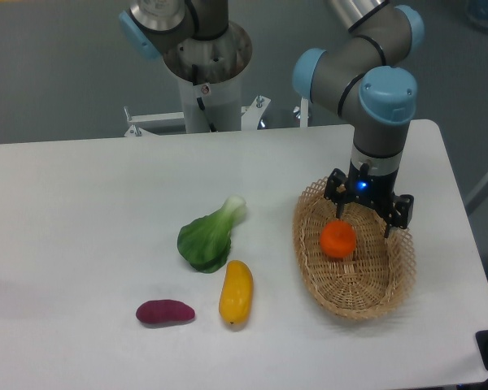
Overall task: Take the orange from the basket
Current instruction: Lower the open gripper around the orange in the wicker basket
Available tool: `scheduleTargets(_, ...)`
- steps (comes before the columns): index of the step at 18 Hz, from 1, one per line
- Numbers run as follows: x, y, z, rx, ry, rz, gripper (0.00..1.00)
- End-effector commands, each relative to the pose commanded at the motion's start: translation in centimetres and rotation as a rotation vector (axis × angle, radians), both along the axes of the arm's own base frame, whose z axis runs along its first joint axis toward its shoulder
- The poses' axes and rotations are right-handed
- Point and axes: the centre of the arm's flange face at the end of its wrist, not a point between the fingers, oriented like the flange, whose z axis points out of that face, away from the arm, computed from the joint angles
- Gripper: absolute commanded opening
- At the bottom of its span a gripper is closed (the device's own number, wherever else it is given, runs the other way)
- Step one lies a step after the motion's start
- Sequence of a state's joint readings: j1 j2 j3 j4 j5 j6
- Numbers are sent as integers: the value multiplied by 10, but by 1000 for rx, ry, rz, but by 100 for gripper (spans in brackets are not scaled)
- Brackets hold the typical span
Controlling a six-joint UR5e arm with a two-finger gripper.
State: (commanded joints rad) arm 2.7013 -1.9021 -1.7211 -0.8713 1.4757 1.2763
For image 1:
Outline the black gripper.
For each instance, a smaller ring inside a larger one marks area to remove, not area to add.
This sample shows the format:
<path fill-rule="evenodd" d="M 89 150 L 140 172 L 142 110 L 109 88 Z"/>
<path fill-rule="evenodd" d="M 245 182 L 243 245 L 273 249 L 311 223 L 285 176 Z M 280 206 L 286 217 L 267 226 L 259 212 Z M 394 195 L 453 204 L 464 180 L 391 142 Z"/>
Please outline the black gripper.
<path fill-rule="evenodd" d="M 342 217 L 347 203 L 354 202 L 375 211 L 387 211 L 385 238 L 392 228 L 407 229 L 412 220 L 414 197 L 394 194 L 398 169 L 386 175 L 373 175 L 369 170 L 362 170 L 362 166 L 363 163 L 351 160 L 348 176 L 335 168 L 327 179 L 324 198 L 336 206 L 336 218 Z"/>

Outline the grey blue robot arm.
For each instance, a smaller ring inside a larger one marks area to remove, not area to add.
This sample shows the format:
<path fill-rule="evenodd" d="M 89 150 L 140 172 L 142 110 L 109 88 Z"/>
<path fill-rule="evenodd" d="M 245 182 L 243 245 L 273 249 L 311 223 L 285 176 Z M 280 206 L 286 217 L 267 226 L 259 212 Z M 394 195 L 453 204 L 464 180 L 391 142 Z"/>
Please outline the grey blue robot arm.
<path fill-rule="evenodd" d="M 334 170 L 324 196 L 343 211 L 349 203 L 374 210 L 388 228 L 404 229 L 414 199 L 394 192 L 417 83 L 399 67 L 425 35 L 420 15 L 388 1 L 332 1 L 351 39 L 336 54 L 303 53 L 294 66 L 294 90 L 354 128 L 348 172 Z M 242 128 L 240 77 L 252 55 L 251 39 L 229 19 L 226 1 L 134 1 L 119 16 L 139 54 L 162 59 L 181 87 L 188 132 Z"/>

